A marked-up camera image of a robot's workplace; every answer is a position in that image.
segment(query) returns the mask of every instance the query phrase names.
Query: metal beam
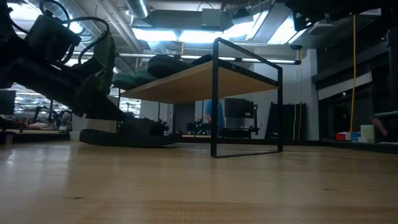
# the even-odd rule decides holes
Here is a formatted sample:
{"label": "metal beam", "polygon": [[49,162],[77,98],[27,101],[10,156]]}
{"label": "metal beam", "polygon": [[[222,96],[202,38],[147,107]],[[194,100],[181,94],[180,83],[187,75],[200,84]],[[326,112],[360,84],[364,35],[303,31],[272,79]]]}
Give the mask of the metal beam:
{"label": "metal beam", "polygon": [[137,46],[133,43],[133,41],[128,37],[128,35],[123,31],[123,29],[119,26],[119,24],[116,22],[116,20],[113,18],[111,13],[107,10],[105,5],[101,0],[97,0],[98,7],[101,8],[102,11],[105,12],[106,17],[111,21],[112,25],[116,28],[116,30],[119,32],[119,34],[123,37],[124,41],[128,44],[128,46],[133,50],[133,51],[140,51]]}
{"label": "metal beam", "polygon": [[133,44],[137,47],[138,51],[142,51],[139,41],[137,40],[136,36],[132,32],[131,28],[126,25],[125,21],[120,16],[119,12],[114,8],[114,6],[111,3],[109,3],[109,0],[103,0],[103,2],[105,4],[105,6],[111,11],[111,13],[116,18],[116,20],[119,21],[120,26],[126,32],[127,36],[131,39]]}

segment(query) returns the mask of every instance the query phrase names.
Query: black cable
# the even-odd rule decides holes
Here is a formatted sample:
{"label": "black cable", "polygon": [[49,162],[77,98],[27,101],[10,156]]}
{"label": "black cable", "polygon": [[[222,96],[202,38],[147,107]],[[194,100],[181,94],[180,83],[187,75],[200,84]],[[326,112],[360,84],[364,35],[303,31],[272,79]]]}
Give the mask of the black cable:
{"label": "black cable", "polygon": [[105,39],[107,36],[108,36],[108,34],[109,34],[109,24],[105,21],[105,20],[103,20],[103,19],[100,19],[100,18],[97,18],[97,17],[92,17],[92,16],[86,16],[86,17],[79,17],[79,18],[74,18],[74,19],[71,19],[70,20],[70,22],[78,22],[78,21],[98,21],[98,22],[102,22],[105,26],[106,26],[106,31],[105,31],[105,33],[103,34],[103,35],[101,35],[101,37],[99,37],[97,40],[95,40],[94,42],[92,42],[89,46],[87,46],[86,48],[84,48],[82,51],[81,51],[81,53],[80,53],[80,55],[79,55],[79,57],[78,57],[78,62],[79,62],[79,64],[81,65],[81,58],[84,56],[84,54],[89,50],[89,49],[91,49],[92,47],[94,47],[96,44],[98,44],[101,40],[103,40],[103,39]]}
{"label": "black cable", "polygon": [[200,8],[200,6],[201,6],[203,3],[207,3],[212,9],[214,9],[214,7],[213,7],[209,2],[202,1],[202,2],[199,4],[199,6],[198,6],[197,11],[199,11],[199,8]]}
{"label": "black cable", "polygon": [[39,4],[40,11],[42,12],[43,15],[47,15],[47,14],[45,13],[45,10],[44,10],[44,3],[46,3],[46,2],[50,2],[50,3],[56,4],[57,6],[59,6],[59,8],[61,8],[61,10],[63,11],[63,13],[64,13],[65,16],[67,17],[67,19],[65,20],[65,21],[66,21],[65,23],[67,24],[67,28],[69,29],[70,24],[71,24],[71,20],[70,20],[69,13],[68,13],[68,11],[65,9],[65,7],[64,7],[61,3],[57,2],[57,1],[54,1],[54,0],[43,0],[43,1],[41,1],[40,4]]}
{"label": "black cable", "polygon": [[75,51],[75,46],[71,45],[68,51],[68,55],[61,61],[62,64],[66,64],[72,58],[73,52]]}
{"label": "black cable", "polygon": [[[13,11],[13,9],[11,7],[7,8],[7,12],[11,13]],[[28,31],[24,30],[22,27],[20,27],[19,25],[17,25],[10,17],[8,17],[7,15],[4,15],[6,17],[7,20],[9,20],[9,22],[15,27],[17,28],[17,30],[27,34]]]}

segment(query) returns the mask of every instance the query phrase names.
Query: ceiling light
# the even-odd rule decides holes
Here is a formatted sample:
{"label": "ceiling light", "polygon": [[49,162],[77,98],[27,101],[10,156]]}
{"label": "ceiling light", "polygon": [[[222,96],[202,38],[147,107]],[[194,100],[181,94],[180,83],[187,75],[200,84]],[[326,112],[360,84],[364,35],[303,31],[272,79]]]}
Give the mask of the ceiling light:
{"label": "ceiling light", "polygon": [[[267,59],[267,61],[272,63],[292,64],[292,65],[296,63],[295,60]],[[255,58],[242,58],[242,62],[260,62],[260,61]]]}
{"label": "ceiling light", "polygon": [[249,32],[251,32],[253,25],[254,22],[244,22],[241,24],[234,25],[223,32],[222,38],[229,40],[231,38],[242,37],[244,35],[247,35]]}
{"label": "ceiling light", "polygon": [[72,32],[76,33],[76,34],[79,34],[79,33],[83,32],[83,28],[82,28],[82,26],[81,26],[78,22],[72,22],[72,23],[70,24],[69,29],[70,29]]}
{"label": "ceiling light", "polygon": [[172,30],[155,30],[155,29],[136,29],[133,28],[134,35],[139,40],[144,41],[176,41],[177,35]]}
{"label": "ceiling light", "polygon": [[21,21],[35,21],[41,13],[28,4],[8,3],[8,7],[12,8],[10,13],[11,19]]}
{"label": "ceiling light", "polygon": [[221,32],[211,32],[202,30],[185,30],[182,32],[179,41],[186,43],[213,43],[214,40],[221,36]]}
{"label": "ceiling light", "polygon": [[253,19],[255,21],[253,28],[251,31],[248,33],[248,36],[246,37],[246,40],[252,39],[255,34],[257,34],[257,31],[260,29],[260,26],[266,19],[269,11],[264,11],[261,14],[257,13],[256,15],[253,16]]}
{"label": "ceiling light", "polygon": [[297,38],[299,38],[307,29],[301,30],[300,32],[296,33],[290,40],[289,43],[293,43]]}
{"label": "ceiling light", "polygon": [[295,34],[296,30],[294,29],[294,22],[289,16],[282,23],[282,25],[279,26],[274,35],[268,41],[268,44],[284,44],[288,42]]}
{"label": "ceiling light", "polygon": [[17,95],[41,95],[40,93],[23,93],[23,92],[17,92]]}
{"label": "ceiling light", "polygon": [[229,62],[233,62],[236,60],[236,58],[233,58],[233,57],[218,57],[218,59],[229,61]]}
{"label": "ceiling light", "polygon": [[192,59],[192,60],[195,60],[195,59],[198,59],[198,58],[200,58],[200,56],[194,56],[194,55],[181,55],[181,59]]}

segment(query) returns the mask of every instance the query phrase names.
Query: person's hand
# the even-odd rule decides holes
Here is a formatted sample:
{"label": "person's hand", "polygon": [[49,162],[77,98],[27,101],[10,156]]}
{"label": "person's hand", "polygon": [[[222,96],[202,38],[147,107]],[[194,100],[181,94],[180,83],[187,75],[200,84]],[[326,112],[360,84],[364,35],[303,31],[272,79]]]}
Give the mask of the person's hand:
{"label": "person's hand", "polygon": [[383,123],[381,122],[381,120],[379,120],[377,118],[373,118],[372,119],[372,124],[381,131],[381,134],[383,134],[384,136],[388,135],[388,131],[384,128]]}

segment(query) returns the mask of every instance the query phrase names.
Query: cable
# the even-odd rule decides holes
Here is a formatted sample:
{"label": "cable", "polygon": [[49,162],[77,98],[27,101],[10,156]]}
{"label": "cable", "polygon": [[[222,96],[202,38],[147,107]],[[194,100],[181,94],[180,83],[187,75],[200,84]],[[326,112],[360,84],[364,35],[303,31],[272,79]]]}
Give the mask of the cable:
{"label": "cable", "polygon": [[301,134],[301,117],[303,110],[303,49],[301,49],[301,64],[300,64],[300,118],[298,120],[298,140]]}
{"label": "cable", "polygon": [[75,46],[71,45],[68,51],[68,55],[61,61],[61,63],[65,65],[72,58],[74,51],[75,51]]}
{"label": "cable", "polygon": [[[297,52],[296,58],[298,58],[299,57],[299,51],[296,50],[296,52]],[[297,85],[299,83],[298,80],[299,80],[299,66],[297,65],[296,66],[296,82],[297,82]],[[296,102],[294,102],[293,140],[295,140],[295,138],[296,138],[296,119],[297,119],[297,104],[296,104]]]}
{"label": "cable", "polygon": [[[7,11],[8,13],[11,13],[11,12],[13,11],[13,9],[12,9],[11,7],[9,7],[9,8],[6,9],[6,11]],[[19,30],[19,31],[21,31],[21,32],[23,32],[23,33],[25,33],[25,34],[28,33],[27,30],[25,30],[25,29],[23,29],[22,27],[20,27],[19,25],[17,25],[10,17],[8,17],[7,15],[4,15],[4,16],[6,17],[7,20],[9,20],[9,22],[10,22],[15,28],[17,28],[17,30]]]}
{"label": "cable", "polygon": [[355,82],[356,82],[356,16],[354,15],[354,86],[353,86],[353,97],[351,100],[351,124],[349,126],[349,138],[353,134],[353,121],[354,121],[354,102],[355,102]]}
{"label": "cable", "polygon": [[47,15],[47,13],[46,13],[45,10],[44,10],[44,3],[46,3],[46,2],[50,2],[50,3],[56,4],[57,6],[59,6],[59,7],[61,8],[61,10],[63,11],[63,13],[64,13],[65,16],[67,17],[67,19],[65,20],[66,22],[63,22],[63,23],[66,23],[66,24],[67,24],[67,28],[69,29],[70,24],[71,24],[71,20],[70,20],[69,13],[68,13],[68,11],[65,9],[65,7],[64,7],[61,3],[57,2],[57,1],[54,1],[54,0],[43,0],[43,1],[41,1],[40,4],[39,4],[40,11],[42,12],[43,15]]}
{"label": "cable", "polygon": [[79,57],[78,57],[78,63],[81,65],[81,58],[84,56],[84,54],[91,49],[92,47],[94,47],[96,44],[98,44],[100,41],[102,41],[103,39],[105,39],[108,34],[109,34],[109,24],[100,18],[97,17],[92,17],[92,16],[86,16],[86,17],[79,17],[79,18],[74,18],[71,19],[70,22],[78,22],[78,21],[98,21],[98,22],[102,22],[105,26],[106,26],[106,31],[103,35],[101,35],[101,37],[99,37],[97,40],[95,40],[94,42],[92,42],[90,45],[88,45],[86,48],[84,48]]}
{"label": "cable", "polygon": [[200,6],[201,6],[203,3],[207,3],[212,9],[214,9],[214,7],[213,7],[209,2],[203,1],[203,2],[201,2],[201,3],[199,4],[197,11],[199,11],[199,8],[200,8]]}

